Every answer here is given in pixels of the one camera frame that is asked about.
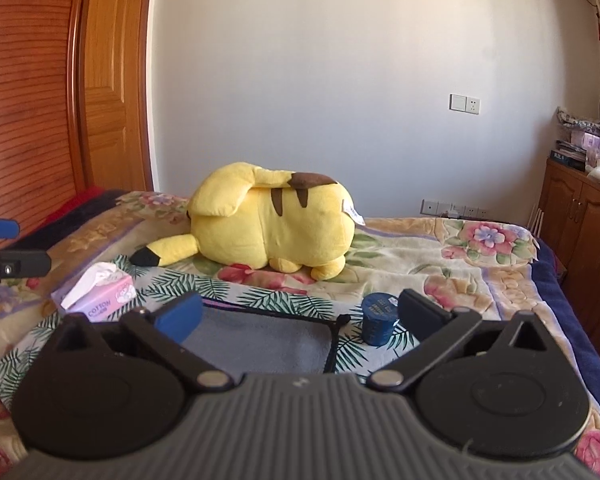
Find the yellow plush toy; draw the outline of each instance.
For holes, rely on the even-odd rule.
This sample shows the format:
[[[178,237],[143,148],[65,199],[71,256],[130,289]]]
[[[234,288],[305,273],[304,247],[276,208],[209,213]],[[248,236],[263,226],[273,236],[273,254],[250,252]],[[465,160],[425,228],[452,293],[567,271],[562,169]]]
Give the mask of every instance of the yellow plush toy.
[[[213,172],[189,205],[190,234],[137,251],[138,266],[167,266],[201,253],[221,264],[280,272],[313,267],[314,280],[337,276],[362,222],[341,184],[315,173],[265,170],[245,162]]]

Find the plush toy tag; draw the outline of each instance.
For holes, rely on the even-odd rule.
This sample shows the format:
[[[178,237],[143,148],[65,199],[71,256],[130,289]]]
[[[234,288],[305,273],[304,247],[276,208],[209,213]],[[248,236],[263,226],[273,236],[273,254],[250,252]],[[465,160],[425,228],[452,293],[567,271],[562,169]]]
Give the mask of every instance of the plush toy tag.
[[[365,219],[353,209],[353,204],[347,200],[342,201],[342,212],[348,214],[351,219],[358,225],[365,225]]]

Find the pink tissue box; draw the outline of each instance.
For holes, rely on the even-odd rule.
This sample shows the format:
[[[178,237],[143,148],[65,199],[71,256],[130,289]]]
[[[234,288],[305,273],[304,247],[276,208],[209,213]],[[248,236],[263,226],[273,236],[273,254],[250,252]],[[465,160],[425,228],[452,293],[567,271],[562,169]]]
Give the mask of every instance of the pink tissue box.
[[[584,150],[600,152],[600,137],[585,132],[571,132],[571,143]]]
[[[63,308],[62,300],[77,281],[77,279],[70,280],[51,293],[51,298],[61,316],[81,312],[91,322],[103,321],[136,296],[133,279],[126,272],[119,270],[108,278],[106,283],[95,285],[72,306]]]

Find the gray cloth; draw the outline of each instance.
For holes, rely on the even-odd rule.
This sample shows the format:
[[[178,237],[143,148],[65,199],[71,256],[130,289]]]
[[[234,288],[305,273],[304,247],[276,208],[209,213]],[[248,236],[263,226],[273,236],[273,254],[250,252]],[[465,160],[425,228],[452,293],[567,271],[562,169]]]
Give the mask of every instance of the gray cloth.
[[[182,346],[238,381],[247,372],[320,374],[331,339],[324,323],[206,306]]]

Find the blue container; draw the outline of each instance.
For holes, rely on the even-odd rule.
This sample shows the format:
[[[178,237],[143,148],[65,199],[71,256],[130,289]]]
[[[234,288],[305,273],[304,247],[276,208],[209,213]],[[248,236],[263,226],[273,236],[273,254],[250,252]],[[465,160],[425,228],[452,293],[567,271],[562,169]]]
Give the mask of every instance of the blue container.
[[[398,298],[374,292],[362,299],[362,341],[369,346],[384,346],[398,324]]]

